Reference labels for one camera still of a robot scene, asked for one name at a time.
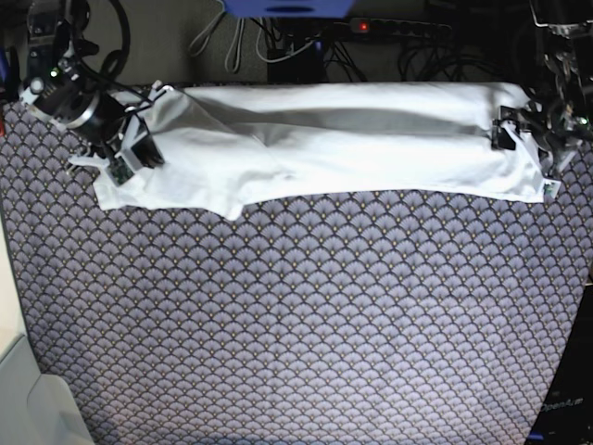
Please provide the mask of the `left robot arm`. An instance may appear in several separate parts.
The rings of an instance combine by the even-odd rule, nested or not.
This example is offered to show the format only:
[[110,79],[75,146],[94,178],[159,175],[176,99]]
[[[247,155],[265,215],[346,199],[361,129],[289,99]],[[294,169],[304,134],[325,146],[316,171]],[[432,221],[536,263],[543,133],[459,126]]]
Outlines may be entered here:
[[519,75],[529,97],[520,108],[502,106],[493,120],[494,149],[525,148],[537,155],[542,194],[556,197],[561,172],[582,146],[592,146],[592,3],[531,1],[531,18],[511,44],[518,71],[521,36],[534,35],[534,70]]

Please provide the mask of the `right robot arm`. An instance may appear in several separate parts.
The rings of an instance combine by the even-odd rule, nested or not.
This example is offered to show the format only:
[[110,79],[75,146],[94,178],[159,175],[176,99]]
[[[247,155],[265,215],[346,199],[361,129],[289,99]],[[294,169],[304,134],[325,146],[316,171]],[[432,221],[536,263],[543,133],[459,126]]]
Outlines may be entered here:
[[131,50],[131,28],[119,1],[112,2],[121,46],[99,70],[85,61],[98,53],[83,33],[91,8],[85,1],[33,1],[26,10],[27,75],[19,76],[19,56],[10,47],[1,56],[1,98],[19,101],[36,119],[71,131],[87,144],[69,159],[72,170],[92,168],[115,186],[142,169],[164,163],[143,112],[164,93],[156,83],[147,94],[119,83]]

